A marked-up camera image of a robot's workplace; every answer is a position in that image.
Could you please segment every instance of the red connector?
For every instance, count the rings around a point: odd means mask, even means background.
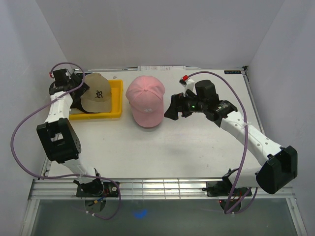
[[[188,75],[183,76],[183,80],[186,81],[188,79]]]

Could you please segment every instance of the white wall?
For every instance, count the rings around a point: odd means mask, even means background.
[[[293,182],[308,235],[315,235],[315,1],[286,0],[249,66],[265,132],[298,151]]]
[[[0,32],[0,235],[16,236],[32,178],[11,155],[11,134],[23,117],[47,102],[48,72],[65,57],[35,0],[0,0]],[[36,126],[45,116],[42,112],[31,119],[16,140],[20,159],[37,173],[45,154]]]
[[[284,0],[36,0],[86,68],[248,65]]]

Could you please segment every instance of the cap brim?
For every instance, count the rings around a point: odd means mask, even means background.
[[[104,102],[95,102],[81,98],[81,104],[84,110],[93,113],[107,113],[112,111],[112,99]]]
[[[160,106],[154,111],[143,113],[135,109],[131,105],[132,115],[134,120],[142,127],[152,128],[160,124],[164,118],[164,104],[161,102]]]

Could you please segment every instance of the pink baseball cap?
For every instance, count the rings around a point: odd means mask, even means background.
[[[164,117],[164,85],[153,76],[135,78],[127,89],[126,97],[131,105],[135,121],[142,127],[160,124]]]

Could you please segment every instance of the glass panel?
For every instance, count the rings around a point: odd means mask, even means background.
[[[107,201],[100,213],[109,216],[117,201]],[[238,215],[224,215],[217,200],[123,201],[109,221],[80,212],[83,200],[41,200],[32,236],[295,236],[285,199],[256,199]]]

